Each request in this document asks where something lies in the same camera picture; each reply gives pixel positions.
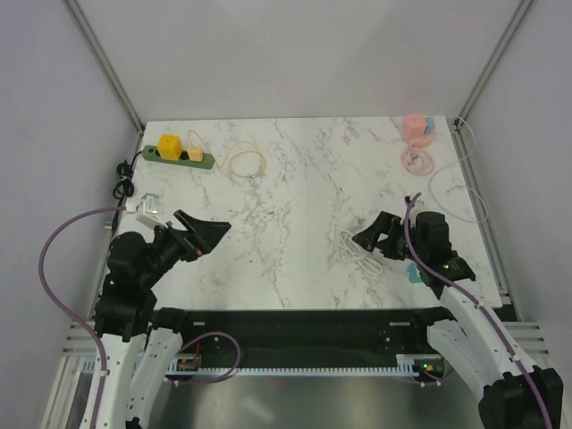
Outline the green power strip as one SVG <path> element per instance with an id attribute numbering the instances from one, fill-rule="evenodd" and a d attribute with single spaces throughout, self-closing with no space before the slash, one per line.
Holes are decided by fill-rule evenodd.
<path id="1" fill-rule="evenodd" d="M 163 159 L 159 155 L 159 151 L 156 146 L 146 145 L 142 149 L 142 157 L 149 162 L 159 163 L 159 164 L 170 164 L 175 166 L 195 168 L 201 170 L 212 170 L 215 166 L 215 158 L 212 154 L 204 153 L 203 158 L 200 162 L 192 161 L 189 158 L 189 154 L 186 151 L 181 153 L 181 156 L 177 160 L 167 160 Z"/>

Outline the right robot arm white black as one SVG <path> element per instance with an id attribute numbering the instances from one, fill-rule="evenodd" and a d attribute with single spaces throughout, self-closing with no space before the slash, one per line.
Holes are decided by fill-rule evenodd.
<path id="1" fill-rule="evenodd" d="M 553 368 L 541 368 L 517 343 L 493 309 L 479 296 L 476 275 L 450 243 L 443 214 L 424 211 L 414 218 L 381 212 L 353 241 L 378 249 L 391 260 L 416 264 L 448 316 L 430 309 L 409 329 L 411 345 L 436 350 L 474 393 L 485 428 L 558 428 L 563 382 Z"/>

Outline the small orange charger plug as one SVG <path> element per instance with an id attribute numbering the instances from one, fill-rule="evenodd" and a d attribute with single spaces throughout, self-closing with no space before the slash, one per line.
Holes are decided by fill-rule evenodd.
<path id="1" fill-rule="evenodd" d="M 201 147 L 188 147 L 187 154 L 191 162 L 200 163 L 204 159 L 204 154 Z"/>

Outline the yellow cube socket adapter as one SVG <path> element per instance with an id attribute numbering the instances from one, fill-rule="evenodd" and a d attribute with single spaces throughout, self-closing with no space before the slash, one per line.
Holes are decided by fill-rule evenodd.
<path id="1" fill-rule="evenodd" d="M 181 139 L 177 135 L 163 134 L 157 142 L 159 156 L 166 161 L 179 161 L 183 152 Z"/>

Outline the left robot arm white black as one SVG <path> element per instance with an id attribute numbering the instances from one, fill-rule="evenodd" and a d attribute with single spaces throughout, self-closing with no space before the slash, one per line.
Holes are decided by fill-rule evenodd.
<path id="1" fill-rule="evenodd" d="M 211 253 L 231 229 L 174 212 L 181 223 L 158 223 L 146 241 L 136 231 L 110 244 L 108 273 L 94 314 L 98 356 L 84 413 L 84 428 L 145 428 L 151 408 L 178 351 L 196 341 L 185 311 L 155 311 L 153 287 L 179 262 Z"/>

